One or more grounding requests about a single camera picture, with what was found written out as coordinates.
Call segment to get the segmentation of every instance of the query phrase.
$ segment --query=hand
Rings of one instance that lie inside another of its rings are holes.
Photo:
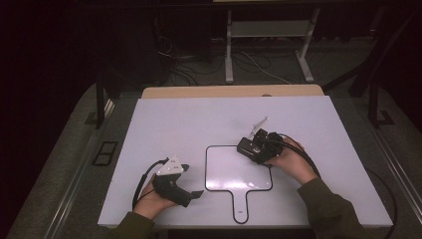
[[[288,137],[284,138],[284,142],[289,143],[299,150],[303,150],[300,143],[294,142]],[[283,149],[280,155],[271,158],[267,163],[279,167],[301,185],[317,178],[311,166],[300,155],[287,147]]]
[[[168,207],[176,206],[177,204],[166,198],[161,197],[154,191],[152,180],[155,174],[149,179],[148,184],[143,188],[140,194],[140,200],[133,208],[133,212],[142,215],[150,220],[153,220],[158,214]]]

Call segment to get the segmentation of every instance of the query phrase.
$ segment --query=olive green sleeve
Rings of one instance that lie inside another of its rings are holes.
[[[154,222],[134,212],[128,212],[120,224],[111,229],[107,239],[147,239]]]
[[[320,178],[304,184],[298,193],[318,239],[372,238],[360,225],[351,202],[332,193]]]

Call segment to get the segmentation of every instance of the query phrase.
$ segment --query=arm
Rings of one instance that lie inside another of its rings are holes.
[[[109,231],[107,239],[147,239],[154,226],[153,219],[166,208],[176,205],[176,203],[162,198],[153,190],[152,180],[154,176],[143,188],[133,211],[128,212],[120,224]]]
[[[285,142],[303,149],[289,138]],[[268,161],[298,181],[298,193],[307,206],[308,220],[317,238],[371,238],[360,225],[353,205],[332,193],[308,163],[291,149]]]

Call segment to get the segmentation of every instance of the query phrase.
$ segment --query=wrist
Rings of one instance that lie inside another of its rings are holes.
[[[157,217],[163,210],[164,206],[150,200],[140,200],[133,208],[133,212],[144,216],[150,220]]]
[[[304,185],[304,184],[306,184],[307,182],[309,182],[309,181],[311,181],[311,180],[313,180],[313,179],[316,179],[317,178],[317,175],[313,172],[313,171],[311,171],[311,172],[308,172],[308,173],[306,173],[306,174],[303,174],[303,175],[301,175],[301,176],[299,176],[299,177],[297,177],[296,178],[296,180],[301,184],[301,185]]]

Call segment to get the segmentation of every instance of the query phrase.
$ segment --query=white tabletop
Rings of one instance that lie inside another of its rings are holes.
[[[247,194],[249,218],[244,224],[234,220],[231,193],[205,189],[207,147],[236,145],[264,117],[270,119],[263,129],[287,134],[305,147],[329,188],[353,203],[362,225],[391,225],[329,97],[138,100],[99,225],[116,226],[131,210],[145,171],[177,155],[190,165],[177,184],[187,191],[205,191],[187,208],[164,211],[155,220],[156,228],[308,227],[299,184],[276,168],[271,169],[270,190]]]

